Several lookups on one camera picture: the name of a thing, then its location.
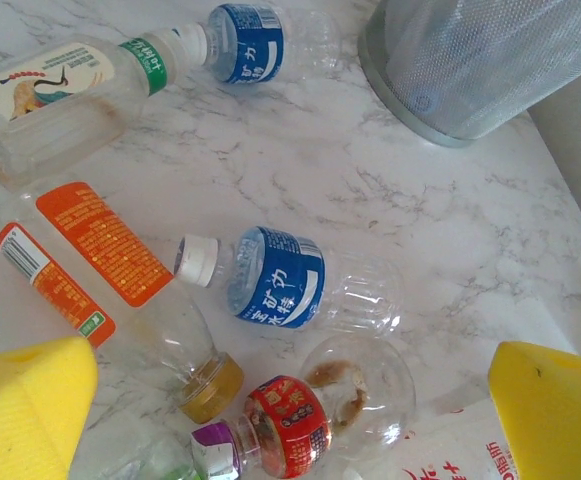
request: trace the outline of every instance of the marble countertop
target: marble countertop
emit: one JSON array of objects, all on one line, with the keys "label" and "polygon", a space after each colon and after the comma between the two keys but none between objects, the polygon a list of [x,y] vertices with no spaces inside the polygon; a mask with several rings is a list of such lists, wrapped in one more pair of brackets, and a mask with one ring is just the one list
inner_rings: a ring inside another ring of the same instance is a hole
[{"label": "marble countertop", "polygon": [[[75,31],[120,42],[203,20],[218,3],[1,0],[0,60]],[[431,145],[384,108],[359,67],[356,34],[376,1],[278,3],[337,18],[344,55],[336,79],[227,88],[195,74],[151,98],[141,120],[76,173],[168,266],[184,232],[224,236],[254,224],[393,259],[407,304],[390,340],[422,411],[486,397],[503,340],[581,354],[581,212],[529,117],[465,149]],[[247,372],[226,415],[262,381],[296,373],[327,336],[246,324],[208,292],[193,293],[218,348]],[[0,350],[70,333],[1,258],[0,298]],[[102,425],[121,411],[182,438],[192,426],[162,392],[102,360],[83,444],[102,444]]]}]

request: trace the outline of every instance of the orange bottle label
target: orange bottle label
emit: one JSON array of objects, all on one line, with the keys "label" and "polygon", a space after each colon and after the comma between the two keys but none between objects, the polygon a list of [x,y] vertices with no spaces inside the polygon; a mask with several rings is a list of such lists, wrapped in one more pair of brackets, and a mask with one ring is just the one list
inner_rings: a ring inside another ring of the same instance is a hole
[{"label": "orange bottle label", "polygon": [[128,305],[144,305],[174,278],[86,183],[46,193],[37,208]]},{"label": "orange bottle label", "polygon": [[93,347],[114,333],[114,321],[21,225],[9,223],[1,231],[0,252]]}]

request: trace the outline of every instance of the yellow foam block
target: yellow foam block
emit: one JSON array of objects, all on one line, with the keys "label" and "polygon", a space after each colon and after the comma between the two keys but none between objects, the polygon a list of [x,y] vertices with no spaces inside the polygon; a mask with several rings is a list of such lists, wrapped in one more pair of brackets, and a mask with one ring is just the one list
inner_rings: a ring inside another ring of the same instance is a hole
[{"label": "yellow foam block", "polygon": [[489,383],[521,480],[581,479],[581,357],[504,342]]},{"label": "yellow foam block", "polygon": [[0,354],[0,480],[67,478],[97,387],[87,340]]}]

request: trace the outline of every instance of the red bottle label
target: red bottle label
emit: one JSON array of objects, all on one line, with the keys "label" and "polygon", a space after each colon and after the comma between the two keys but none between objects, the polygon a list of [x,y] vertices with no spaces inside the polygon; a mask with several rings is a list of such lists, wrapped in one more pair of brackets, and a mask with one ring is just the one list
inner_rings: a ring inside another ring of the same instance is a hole
[{"label": "red bottle label", "polygon": [[[328,418],[310,387],[279,376],[249,395],[250,420],[262,448],[263,466],[278,478],[307,473],[330,448]],[[281,450],[282,455],[271,452]]]}]

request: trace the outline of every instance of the green bottle label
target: green bottle label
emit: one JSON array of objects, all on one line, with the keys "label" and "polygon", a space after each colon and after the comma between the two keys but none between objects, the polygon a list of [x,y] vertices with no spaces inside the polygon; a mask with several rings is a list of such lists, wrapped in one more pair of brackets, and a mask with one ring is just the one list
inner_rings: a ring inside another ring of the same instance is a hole
[{"label": "green bottle label", "polygon": [[168,72],[166,65],[157,49],[143,38],[133,38],[132,40],[119,45],[132,53],[143,67],[150,84],[150,95],[154,95],[163,90],[168,84]]}]

